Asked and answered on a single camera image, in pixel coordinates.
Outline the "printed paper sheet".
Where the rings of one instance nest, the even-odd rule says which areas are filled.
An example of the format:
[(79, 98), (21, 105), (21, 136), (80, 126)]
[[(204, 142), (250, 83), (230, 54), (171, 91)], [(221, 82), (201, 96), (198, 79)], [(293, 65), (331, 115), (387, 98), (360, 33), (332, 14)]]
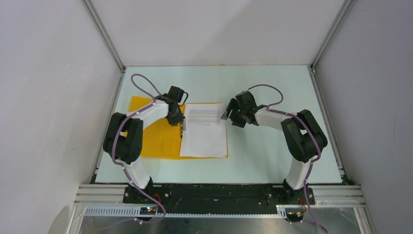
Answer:
[(224, 110), (222, 102), (185, 105), (180, 157), (227, 157), (226, 123), (221, 119)]

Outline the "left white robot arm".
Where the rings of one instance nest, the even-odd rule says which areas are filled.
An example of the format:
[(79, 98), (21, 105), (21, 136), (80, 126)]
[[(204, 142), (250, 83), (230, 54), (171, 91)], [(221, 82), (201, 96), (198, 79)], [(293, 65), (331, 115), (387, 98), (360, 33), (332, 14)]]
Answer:
[(188, 93), (171, 86), (165, 94), (153, 99), (138, 110), (127, 114), (112, 114), (103, 142), (103, 150), (114, 164), (122, 167), (129, 184), (136, 187), (135, 197), (142, 203), (152, 201), (154, 190), (150, 187), (152, 178), (145, 171), (140, 155), (143, 149), (143, 132), (156, 121), (164, 119), (169, 126), (182, 127), (185, 120), (181, 110)]

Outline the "orange plastic folder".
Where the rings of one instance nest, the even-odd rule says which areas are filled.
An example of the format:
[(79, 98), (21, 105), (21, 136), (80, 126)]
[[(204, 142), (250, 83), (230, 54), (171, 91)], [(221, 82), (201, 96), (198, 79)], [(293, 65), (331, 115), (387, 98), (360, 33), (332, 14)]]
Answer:
[(180, 124), (171, 126), (162, 118), (143, 131), (141, 156), (173, 160), (196, 159), (193, 156), (180, 156), (181, 143)]

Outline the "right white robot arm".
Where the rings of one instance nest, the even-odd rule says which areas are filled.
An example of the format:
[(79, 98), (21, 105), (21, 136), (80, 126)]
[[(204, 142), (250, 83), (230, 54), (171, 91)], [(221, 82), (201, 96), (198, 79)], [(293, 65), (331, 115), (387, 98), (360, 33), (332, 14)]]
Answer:
[(328, 145), (323, 130), (309, 110), (290, 113), (271, 109), (269, 105), (257, 105), (249, 91), (237, 94), (229, 101), (221, 119), (229, 119), (232, 125), (246, 124), (270, 127), (283, 132), (292, 163), (283, 181), (283, 197), (295, 204), (303, 197), (313, 165), (320, 160), (322, 150)]

